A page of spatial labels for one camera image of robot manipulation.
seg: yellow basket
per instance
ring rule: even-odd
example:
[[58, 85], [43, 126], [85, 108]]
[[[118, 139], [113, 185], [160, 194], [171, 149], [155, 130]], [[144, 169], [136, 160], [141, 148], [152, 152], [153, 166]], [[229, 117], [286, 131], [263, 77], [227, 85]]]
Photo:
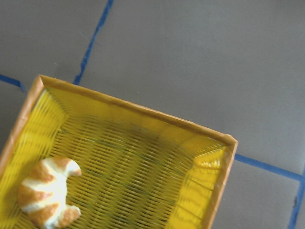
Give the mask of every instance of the yellow basket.
[[71, 229], [209, 229], [237, 141], [229, 135], [40, 75], [0, 157], [0, 228], [34, 229], [16, 190], [39, 160], [81, 167]]

